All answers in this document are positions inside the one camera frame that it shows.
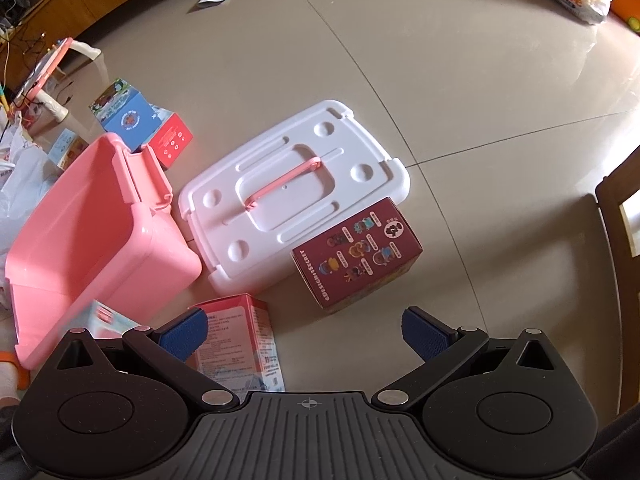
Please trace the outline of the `maroon cartoon toy box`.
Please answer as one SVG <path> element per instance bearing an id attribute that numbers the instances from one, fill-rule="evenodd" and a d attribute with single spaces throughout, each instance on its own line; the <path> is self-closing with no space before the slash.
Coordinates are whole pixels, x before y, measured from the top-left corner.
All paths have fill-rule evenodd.
<path id="1" fill-rule="evenodd" d="M 292 259 L 319 307 L 333 313 L 406 273 L 422 252 L 395 203 L 383 198 L 295 247 Z"/>

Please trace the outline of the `white orange plastic bag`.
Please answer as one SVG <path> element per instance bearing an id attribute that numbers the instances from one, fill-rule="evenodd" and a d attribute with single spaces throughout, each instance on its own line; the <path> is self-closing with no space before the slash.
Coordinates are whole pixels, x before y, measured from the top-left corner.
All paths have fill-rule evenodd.
<path id="1" fill-rule="evenodd" d="M 58 174 L 32 140 L 17 113 L 1 129 L 1 311 L 11 310 L 6 257 L 18 233 L 49 192 Z"/>

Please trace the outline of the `light blue toy box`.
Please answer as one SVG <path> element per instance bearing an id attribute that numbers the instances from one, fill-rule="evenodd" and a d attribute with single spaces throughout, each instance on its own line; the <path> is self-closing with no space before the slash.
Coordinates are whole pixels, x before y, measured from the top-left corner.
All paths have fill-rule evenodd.
<path id="1" fill-rule="evenodd" d="M 58 170 L 65 171 L 88 145 L 89 143 L 79 134 L 65 128 L 52 144 L 48 159 Z"/>

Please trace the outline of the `red white toy box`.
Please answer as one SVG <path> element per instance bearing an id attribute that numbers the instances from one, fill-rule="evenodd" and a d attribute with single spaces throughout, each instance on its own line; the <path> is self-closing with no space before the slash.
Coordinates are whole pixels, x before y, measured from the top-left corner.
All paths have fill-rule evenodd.
<path id="1" fill-rule="evenodd" d="M 267 304 L 249 294 L 203 301 L 207 336 L 188 363 L 240 399 L 250 391 L 283 392 Z"/>

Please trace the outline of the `blue green toy box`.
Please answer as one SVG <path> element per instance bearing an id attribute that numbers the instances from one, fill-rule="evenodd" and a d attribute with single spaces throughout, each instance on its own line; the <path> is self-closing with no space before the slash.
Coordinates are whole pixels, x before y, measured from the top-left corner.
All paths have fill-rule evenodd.
<path id="1" fill-rule="evenodd" d="M 115 79 L 90 105 L 93 116 L 107 133 L 116 133 L 136 152 L 156 133 L 162 122 L 152 105 L 132 84 Z"/>

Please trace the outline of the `wooden chair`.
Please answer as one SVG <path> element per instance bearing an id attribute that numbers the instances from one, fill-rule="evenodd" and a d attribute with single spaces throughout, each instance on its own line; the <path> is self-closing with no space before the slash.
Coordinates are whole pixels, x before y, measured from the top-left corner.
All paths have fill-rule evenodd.
<path id="1" fill-rule="evenodd" d="M 625 413 L 639 402 L 639 245 L 632 240 L 623 204 L 639 192 L 639 148 L 596 187 L 608 246 L 615 273 L 620 306 L 620 403 Z"/>

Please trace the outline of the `light blue pink box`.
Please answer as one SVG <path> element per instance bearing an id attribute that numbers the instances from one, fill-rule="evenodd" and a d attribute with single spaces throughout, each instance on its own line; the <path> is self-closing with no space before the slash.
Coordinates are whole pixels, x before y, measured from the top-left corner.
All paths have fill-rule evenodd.
<path id="1" fill-rule="evenodd" d="M 115 339 L 138 326 L 118 311 L 93 300 L 84 310 L 69 320 L 60 330 L 64 336 L 73 328 L 85 328 L 94 339 Z"/>

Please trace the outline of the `small red box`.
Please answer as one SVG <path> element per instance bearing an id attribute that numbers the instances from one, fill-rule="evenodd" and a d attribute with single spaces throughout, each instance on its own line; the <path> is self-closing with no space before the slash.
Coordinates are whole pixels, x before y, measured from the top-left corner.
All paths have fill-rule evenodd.
<path id="1" fill-rule="evenodd" d="M 191 143 L 193 134 L 181 117 L 170 113 L 148 142 L 160 166 L 170 168 Z"/>

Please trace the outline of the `pink white plastic stool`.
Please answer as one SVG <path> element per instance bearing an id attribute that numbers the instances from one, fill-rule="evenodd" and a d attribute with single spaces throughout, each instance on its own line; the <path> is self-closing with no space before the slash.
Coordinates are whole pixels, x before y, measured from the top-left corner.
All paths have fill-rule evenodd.
<path id="1" fill-rule="evenodd" d="M 16 98 L 9 107 L 9 118 L 14 118 L 18 112 L 23 113 L 32 104 L 43 106 L 56 122 L 62 122 L 66 118 L 68 109 L 53 96 L 50 96 L 46 90 L 46 85 L 69 50 L 83 55 L 92 62 L 102 54 L 100 49 L 91 47 L 90 44 L 75 40 L 72 37 L 58 40 L 43 55 L 21 86 Z"/>

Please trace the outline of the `pink plastic storage bin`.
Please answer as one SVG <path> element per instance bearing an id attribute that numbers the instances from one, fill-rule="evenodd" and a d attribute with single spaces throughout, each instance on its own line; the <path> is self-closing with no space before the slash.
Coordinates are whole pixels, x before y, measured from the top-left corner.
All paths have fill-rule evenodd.
<path id="1" fill-rule="evenodd" d="M 140 325 L 202 272 L 171 215 L 174 198 L 152 148 L 97 138 L 29 216 L 6 257 L 15 354 L 28 370 L 93 301 Z"/>

